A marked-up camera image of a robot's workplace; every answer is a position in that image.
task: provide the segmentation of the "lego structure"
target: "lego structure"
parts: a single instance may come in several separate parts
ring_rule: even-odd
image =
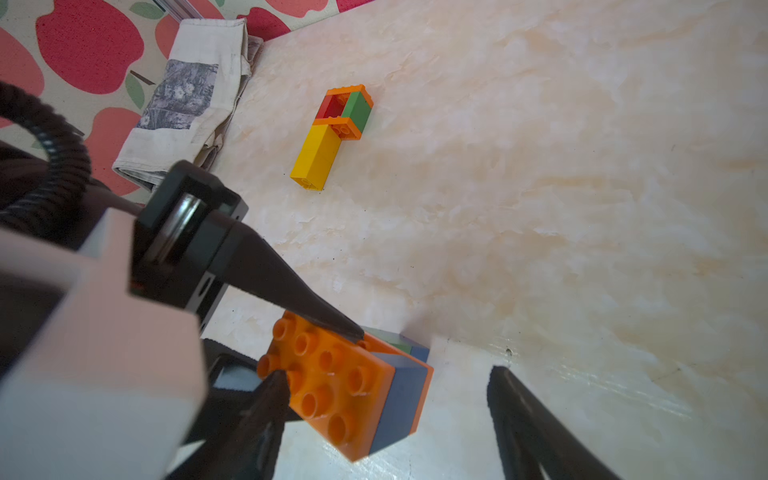
[[[326,92],[290,177],[307,190],[322,190],[342,140],[359,140],[373,100],[365,85]]]
[[[415,432],[433,368],[366,333],[358,344],[286,311],[257,374],[286,371],[290,407],[350,461]]]
[[[413,358],[419,359],[424,363],[426,363],[427,358],[429,357],[429,349],[427,347],[414,342],[401,333],[385,332],[384,330],[371,328],[369,326],[364,326],[362,329],[377,339],[387,342],[389,345],[408,353]]]

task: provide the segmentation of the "lego stud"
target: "lego stud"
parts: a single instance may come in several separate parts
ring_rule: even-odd
[[[339,370],[344,360],[344,352],[338,347],[334,346],[330,350],[323,350],[320,353],[320,372],[323,373],[335,373]]]
[[[335,446],[348,443],[354,433],[355,419],[348,412],[335,413],[328,421],[328,438]]]
[[[293,336],[293,332],[296,330],[296,320],[291,318],[281,318],[275,322],[275,326],[272,327],[272,337],[275,340],[286,340]]]
[[[371,388],[371,371],[368,367],[357,366],[346,377],[346,389],[352,395],[365,395]]]
[[[317,348],[317,335],[311,332],[300,333],[293,342],[293,352],[298,356],[309,355]]]
[[[304,385],[304,374],[301,371],[301,365],[291,365],[288,370],[286,370],[286,376],[288,378],[288,388],[290,389],[290,393],[291,395],[295,395]]]
[[[262,355],[256,365],[256,374],[264,380],[266,376],[280,368],[280,357],[267,353]]]
[[[324,415],[333,402],[333,391],[328,385],[319,387],[314,392],[304,394],[301,399],[301,414],[308,419]]]

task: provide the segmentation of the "marble surface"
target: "marble surface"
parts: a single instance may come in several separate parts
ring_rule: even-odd
[[[214,173],[435,367],[415,435],[350,465],[292,424],[276,477],[501,478],[494,364],[623,478],[763,476],[767,28],[763,0],[376,0],[267,43]],[[303,190],[324,92],[361,83],[362,140]],[[205,335],[258,357],[279,317],[230,289]]]

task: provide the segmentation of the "cloth bag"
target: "cloth bag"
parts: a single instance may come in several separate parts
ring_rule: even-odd
[[[183,20],[163,81],[112,170],[153,190],[179,160],[210,168],[262,44],[245,18]]]

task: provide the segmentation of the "orange lego brick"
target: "orange lego brick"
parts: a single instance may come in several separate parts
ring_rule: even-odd
[[[259,377],[286,370],[291,408],[350,461],[367,456],[395,368],[291,312],[272,335]]]
[[[424,402],[427,399],[427,392],[429,391],[429,383],[432,382],[432,374],[435,372],[435,369],[433,369],[431,366],[427,365],[426,363],[422,362],[421,360],[413,356],[410,356],[408,353],[403,352],[401,349],[395,348],[394,346],[389,345],[387,342],[383,342],[382,340],[377,339],[370,333],[366,333],[366,335],[363,337],[363,340],[358,342],[358,345],[360,345],[362,348],[372,353],[393,353],[396,355],[407,356],[414,362],[417,362],[419,365],[427,368],[427,378],[424,381],[422,396],[419,399],[419,406],[416,408],[416,415],[413,418],[413,426],[411,427],[411,433],[414,433],[416,429],[419,427],[419,419],[422,416],[422,410],[424,409]]]
[[[349,94],[358,91],[362,94],[362,96],[366,99],[366,103],[369,107],[373,108],[373,99],[370,95],[368,95],[368,91],[366,90],[365,85],[353,85],[352,87],[342,87],[342,88],[332,88],[331,90],[328,90],[326,92],[326,95],[345,95],[343,98],[344,103],[346,103],[347,99],[349,98]]]
[[[316,118],[312,125],[330,125],[342,140],[359,140],[362,132],[355,126],[352,118]]]

